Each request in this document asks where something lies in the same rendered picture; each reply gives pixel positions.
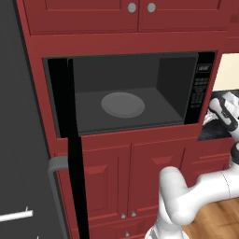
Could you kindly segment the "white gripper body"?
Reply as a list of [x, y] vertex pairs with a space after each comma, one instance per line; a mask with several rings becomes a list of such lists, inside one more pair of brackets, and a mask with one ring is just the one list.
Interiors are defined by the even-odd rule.
[[217, 119], [218, 119], [218, 116], [215, 113], [207, 112], [204, 117], [204, 125], [209, 123], [212, 120], [217, 120]]

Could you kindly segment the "red cupboard door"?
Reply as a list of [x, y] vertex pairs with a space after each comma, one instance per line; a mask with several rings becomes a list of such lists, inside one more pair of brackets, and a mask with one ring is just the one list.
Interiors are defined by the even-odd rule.
[[127, 211], [130, 147], [84, 151], [90, 223], [121, 218]]
[[[130, 3], [136, 11], [128, 10]], [[23, 0], [32, 35], [135, 32], [138, 0]]]
[[[154, 12], [148, 4], [154, 3]], [[224, 30], [232, 14], [232, 0], [140, 0], [140, 32]]]
[[157, 212], [159, 172], [167, 166], [179, 167], [186, 142], [166, 141], [133, 145], [129, 190], [129, 215], [137, 217]]

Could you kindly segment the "black microwave oven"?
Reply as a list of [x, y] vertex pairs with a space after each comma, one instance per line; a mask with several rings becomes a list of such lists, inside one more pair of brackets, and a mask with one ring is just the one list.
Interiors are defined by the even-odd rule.
[[[214, 51], [143, 53], [65, 57], [74, 64], [77, 130], [80, 135], [151, 127], [194, 124], [199, 121]], [[57, 136], [60, 131], [48, 59], [43, 60]], [[145, 103], [138, 117], [120, 119], [107, 114], [102, 99], [128, 92]]]

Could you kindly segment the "red wall cupboard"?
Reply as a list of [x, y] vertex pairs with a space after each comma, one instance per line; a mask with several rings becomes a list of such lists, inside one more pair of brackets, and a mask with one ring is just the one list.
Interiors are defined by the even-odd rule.
[[232, 0], [232, 14], [227, 37], [239, 37], [239, 0]]

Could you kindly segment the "red drawer cabinet run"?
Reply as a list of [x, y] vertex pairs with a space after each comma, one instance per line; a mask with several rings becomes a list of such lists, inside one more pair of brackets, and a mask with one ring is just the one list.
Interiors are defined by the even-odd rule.
[[197, 141], [185, 149], [180, 171], [192, 187], [201, 174], [225, 170], [229, 167], [231, 137]]

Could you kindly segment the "red drawer front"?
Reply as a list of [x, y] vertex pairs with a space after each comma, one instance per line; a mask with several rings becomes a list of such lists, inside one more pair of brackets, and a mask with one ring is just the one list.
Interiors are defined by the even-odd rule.
[[153, 226], [156, 216], [126, 220], [91, 228], [91, 239], [140, 239]]

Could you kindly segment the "dark grey fridge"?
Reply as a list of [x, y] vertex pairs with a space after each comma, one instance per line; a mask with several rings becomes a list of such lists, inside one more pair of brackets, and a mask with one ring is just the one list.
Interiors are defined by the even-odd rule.
[[16, 0], [0, 0], [0, 239], [68, 239], [50, 186], [49, 149]]

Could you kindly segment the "black microwave door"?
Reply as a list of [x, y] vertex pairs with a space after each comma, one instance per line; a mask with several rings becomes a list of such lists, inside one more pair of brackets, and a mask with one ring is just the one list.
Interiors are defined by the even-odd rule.
[[72, 59], [48, 59], [49, 76], [60, 131], [68, 138], [68, 169], [80, 239], [90, 239], [81, 137], [77, 130], [74, 64]]

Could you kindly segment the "white grey lumpy object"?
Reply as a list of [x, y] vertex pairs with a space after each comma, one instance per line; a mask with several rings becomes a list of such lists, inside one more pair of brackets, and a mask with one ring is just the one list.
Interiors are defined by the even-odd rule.
[[230, 103], [232, 103], [233, 105], [235, 105], [236, 107], [239, 107], [239, 98], [236, 95], [234, 95], [232, 92], [228, 91], [228, 92], [224, 93], [222, 95], [222, 97], [225, 100], [227, 100]]

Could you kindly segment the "grey microwave turntable plate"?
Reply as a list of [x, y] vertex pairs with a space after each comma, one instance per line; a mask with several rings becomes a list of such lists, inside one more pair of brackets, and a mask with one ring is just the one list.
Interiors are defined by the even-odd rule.
[[101, 107], [113, 117], [130, 119], [138, 117], [144, 112], [145, 103], [132, 93], [112, 92], [102, 99]]

